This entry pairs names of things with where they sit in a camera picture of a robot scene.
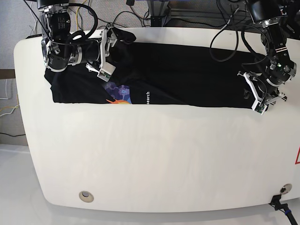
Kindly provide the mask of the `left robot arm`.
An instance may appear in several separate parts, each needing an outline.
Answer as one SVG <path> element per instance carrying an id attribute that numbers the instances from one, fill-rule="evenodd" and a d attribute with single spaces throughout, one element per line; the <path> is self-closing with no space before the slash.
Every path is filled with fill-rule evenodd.
<path id="1" fill-rule="evenodd" d="M 265 46 L 266 56 L 257 54 L 245 38 L 245 29 L 241 37 L 246 48 L 255 56 L 254 65 L 261 75 L 245 72 L 243 77 L 249 84 L 255 97 L 252 109 L 264 110 L 278 99 L 286 100 L 279 86 L 296 76 L 297 64 L 289 56 L 286 47 L 287 38 L 300 38 L 300 26 L 295 21 L 300 3 L 296 0 L 247 0 L 245 5 L 251 21 L 246 25 L 261 26 L 261 42 Z"/>

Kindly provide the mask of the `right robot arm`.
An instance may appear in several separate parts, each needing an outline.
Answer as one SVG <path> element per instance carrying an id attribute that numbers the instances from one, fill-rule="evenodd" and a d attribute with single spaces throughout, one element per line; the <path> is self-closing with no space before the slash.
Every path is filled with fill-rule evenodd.
<path id="1" fill-rule="evenodd" d="M 85 8 L 92 15 L 94 24 L 88 33 L 78 30 L 70 32 L 71 18 L 69 7 Z M 91 38 L 98 27 L 98 16 L 89 6 L 70 3 L 68 0 L 38 0 L 41 12 L 42 52 L 45 66 L 53 72 L 62 72 L 68 66 L 86 64 L 90 72 L 112 74 L 114 66 L 106 62 L 109 49 L 117 43 L 117 35 L 111 24 L 101 31 L 99 38 Z"/>

